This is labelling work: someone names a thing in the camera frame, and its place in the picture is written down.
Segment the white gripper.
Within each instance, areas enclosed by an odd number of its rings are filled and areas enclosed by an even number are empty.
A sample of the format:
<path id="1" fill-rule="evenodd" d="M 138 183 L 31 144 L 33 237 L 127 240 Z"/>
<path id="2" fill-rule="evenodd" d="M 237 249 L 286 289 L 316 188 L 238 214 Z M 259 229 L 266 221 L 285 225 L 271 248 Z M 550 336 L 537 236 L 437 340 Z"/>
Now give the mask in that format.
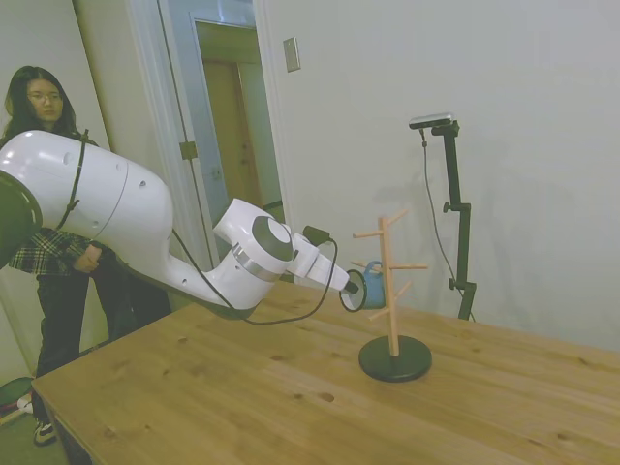
<path id="1" fill-rule="evenodd" d="M 318 247 L 298 232 L 293 235 L 293 248 L 291 274 L 295 277 L 309 279 L 323 287 L 328 286 L 347 294 L 359 291 L 356 283 L 349 282 L 349 274 L 343 268 L 323 255 Z"/>

